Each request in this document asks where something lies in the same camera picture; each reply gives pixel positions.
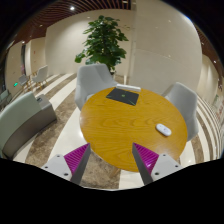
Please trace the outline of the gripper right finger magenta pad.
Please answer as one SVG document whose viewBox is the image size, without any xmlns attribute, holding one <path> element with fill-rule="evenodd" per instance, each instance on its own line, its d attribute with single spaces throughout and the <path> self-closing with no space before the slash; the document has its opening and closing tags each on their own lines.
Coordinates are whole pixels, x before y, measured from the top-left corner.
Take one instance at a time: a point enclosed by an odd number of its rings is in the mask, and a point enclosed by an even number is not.
<svg viewBox="0 0 224 224">
<path fill-rule="evenodd" d="M 182 169 L 168 154 L 157 154 L 137 143 L 132 144 L 132 154 L 145 185 Z"/>
</svg>

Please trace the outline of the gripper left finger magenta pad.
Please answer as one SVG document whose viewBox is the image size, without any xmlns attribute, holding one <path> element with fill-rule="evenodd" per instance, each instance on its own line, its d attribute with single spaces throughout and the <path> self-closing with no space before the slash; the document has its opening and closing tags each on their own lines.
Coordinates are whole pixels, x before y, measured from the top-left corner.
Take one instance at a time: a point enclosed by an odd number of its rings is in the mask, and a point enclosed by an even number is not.
<svg viewBox="0 0 224 224">
<path fill-rule="evenodd" d="M 56 154 L 45 165 L 42 166 L 42 169 L 79 185 L 84 174 L 90 153 L 90 144 L 87 143 L 66 155 Z"/>
</svg>

